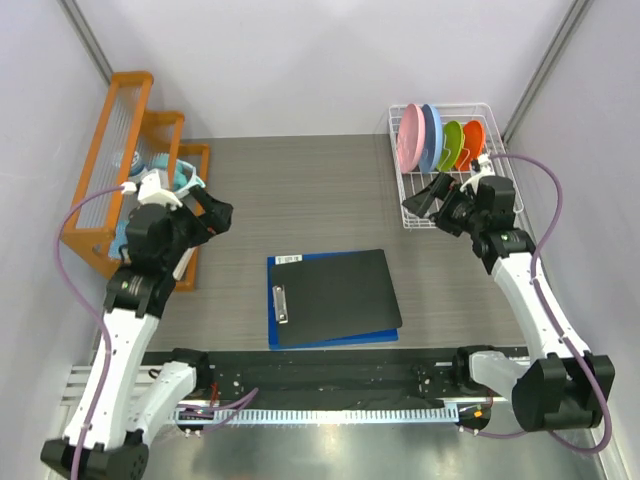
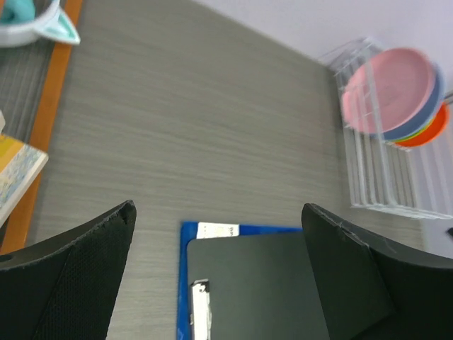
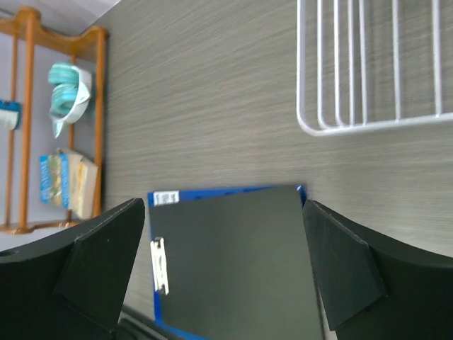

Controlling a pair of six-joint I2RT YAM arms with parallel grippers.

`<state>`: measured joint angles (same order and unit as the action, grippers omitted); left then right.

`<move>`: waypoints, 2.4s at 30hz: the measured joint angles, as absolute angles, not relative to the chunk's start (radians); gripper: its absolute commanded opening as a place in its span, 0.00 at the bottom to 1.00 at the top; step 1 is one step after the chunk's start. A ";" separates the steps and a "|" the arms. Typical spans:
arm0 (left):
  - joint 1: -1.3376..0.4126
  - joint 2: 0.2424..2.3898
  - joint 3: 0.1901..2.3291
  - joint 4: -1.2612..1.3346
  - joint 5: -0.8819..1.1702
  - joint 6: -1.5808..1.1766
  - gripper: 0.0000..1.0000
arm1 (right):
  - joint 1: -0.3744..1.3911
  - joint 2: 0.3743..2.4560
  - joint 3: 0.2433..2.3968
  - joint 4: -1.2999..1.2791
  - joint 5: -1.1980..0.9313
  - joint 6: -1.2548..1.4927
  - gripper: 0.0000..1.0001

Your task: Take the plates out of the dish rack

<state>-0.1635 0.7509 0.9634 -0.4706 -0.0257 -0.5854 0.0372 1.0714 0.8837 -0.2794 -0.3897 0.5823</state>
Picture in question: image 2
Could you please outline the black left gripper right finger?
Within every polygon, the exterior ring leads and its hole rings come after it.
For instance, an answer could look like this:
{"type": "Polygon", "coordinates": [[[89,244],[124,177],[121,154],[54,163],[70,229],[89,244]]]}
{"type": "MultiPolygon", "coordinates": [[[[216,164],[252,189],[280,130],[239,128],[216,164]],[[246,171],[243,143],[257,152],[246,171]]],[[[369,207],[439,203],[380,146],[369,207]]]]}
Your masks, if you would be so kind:
{"type": "Polygon", "coordinates": [[[306,247],[331,339],[451,339],[452,260],[307,203],[306,247]]]}

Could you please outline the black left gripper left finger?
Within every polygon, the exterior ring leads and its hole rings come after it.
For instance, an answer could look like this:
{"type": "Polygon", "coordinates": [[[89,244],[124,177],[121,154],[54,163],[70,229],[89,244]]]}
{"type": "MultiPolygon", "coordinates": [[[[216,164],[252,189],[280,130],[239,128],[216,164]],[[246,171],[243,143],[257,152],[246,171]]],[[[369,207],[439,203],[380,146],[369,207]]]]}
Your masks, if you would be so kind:
{"type": "Polygon", "coordinates": [[[2,339],[105,339],[137,217],[131,200],[1,255],[2,339]]]}

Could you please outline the pink plate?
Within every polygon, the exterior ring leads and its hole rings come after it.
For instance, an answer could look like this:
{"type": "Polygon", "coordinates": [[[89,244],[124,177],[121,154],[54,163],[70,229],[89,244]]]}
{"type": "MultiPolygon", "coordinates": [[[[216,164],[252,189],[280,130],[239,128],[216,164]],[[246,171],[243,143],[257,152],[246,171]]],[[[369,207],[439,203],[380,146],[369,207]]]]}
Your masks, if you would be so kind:
{"type": "Polygon", "coordinates": [[[435,85],[433,62],[419,50],[385,50],[358,67],[345,85],[343,120],[375,135],[409,121],[425,105],[435,85]]]}

